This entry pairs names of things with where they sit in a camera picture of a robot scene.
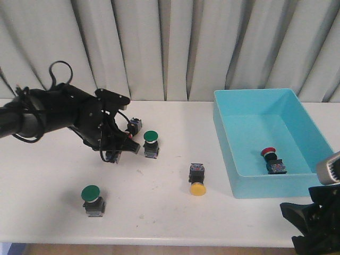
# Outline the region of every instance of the light blue tray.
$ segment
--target light blue tray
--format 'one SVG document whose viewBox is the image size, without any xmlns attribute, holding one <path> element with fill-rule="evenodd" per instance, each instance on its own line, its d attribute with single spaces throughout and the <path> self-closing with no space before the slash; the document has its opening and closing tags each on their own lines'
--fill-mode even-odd
<svg viewBox="0 0 340 255">
<path fill-rule="evenodd" d="M 214 122 L 236 198 L 309 196 L 321 185 L 316 164 L 333 151 L 292 90 L 217 90 Z M 287 174 L 268 174 L 267 147 Z"/>
</svg>

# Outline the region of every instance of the curtain fold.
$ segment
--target curtain fold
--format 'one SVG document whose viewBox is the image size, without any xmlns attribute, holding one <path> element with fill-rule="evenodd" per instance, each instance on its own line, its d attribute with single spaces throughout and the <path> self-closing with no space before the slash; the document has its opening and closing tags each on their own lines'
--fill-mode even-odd
<svg viewBox="0 0 340 255">
<path fill-rule="evenodd" d="M 132 100 L 212 101 L 218 89 L 291 88 L 340 102 L 339 0 L 0 0 L 11 87 L 72 84 Z M 57 82 L 70 72 L 53 71 Z M 0 79 L 0 98 L 12 98 Z"/>
</svg>

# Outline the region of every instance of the green push button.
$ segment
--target green push button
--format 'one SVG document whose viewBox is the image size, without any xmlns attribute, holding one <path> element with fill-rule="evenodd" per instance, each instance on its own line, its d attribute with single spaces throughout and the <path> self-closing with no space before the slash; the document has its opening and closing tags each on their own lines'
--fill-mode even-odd
<svg viewBox="0 0 340 255">
<path fill-rule="evenodd" d="M 158 134 L 157 134 L 156 131 L 149 130 L 149 131 L 145 132 L 145 134 L 144 134 L 144 139 L 145 139 L 147 142 L 156 141 L 156 140 L 158 139 Z"/>
<path fill-rule="evenodd" d="M 89 185 L 81 192 L 81 198 L 86 202 L 91 202 L 99 197 L 100 189 L 95 185 Z"/>
</svg>

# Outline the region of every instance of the yellow push button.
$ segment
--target yellow push button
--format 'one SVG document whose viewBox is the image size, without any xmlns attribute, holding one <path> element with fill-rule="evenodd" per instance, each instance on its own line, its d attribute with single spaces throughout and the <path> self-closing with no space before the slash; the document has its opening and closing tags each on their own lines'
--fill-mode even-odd
<svg viewBox="0 0 340 255">
<path fill-rule="evenodd" d="M 194 182 L 190 187 L 190 192 L 194 196 L 201 196 L 206 193 L 207 189 L 204 185 L 200 182 Z"/>
</svg>

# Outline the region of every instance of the white table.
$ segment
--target white table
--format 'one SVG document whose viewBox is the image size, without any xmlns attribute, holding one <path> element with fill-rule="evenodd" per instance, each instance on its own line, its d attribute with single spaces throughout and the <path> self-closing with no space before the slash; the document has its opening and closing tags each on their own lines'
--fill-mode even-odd
<svg viewBox="0 0 340 255">
<path fill-rule="evenodd" d="M 340 150 L 339 104 L 304 104 Z M 133 101 L 124 112 L 159 134 L 157 159 L 122 153 L 104 163 L 68 129 L 35 144 L 0 139 L 0 242 L 292 247 L 300 232 L 282 217 L 281 202 L 309 197 L 235 199 L 213 122 L 211 102 Z M 125 129 L 124 120 L 117 120 Z M 207 193 L 190 195 L 191 163 L 203 163 Z M 107 206 L 88 218 L 80 197 L 95 184 Z"/>
</svg>

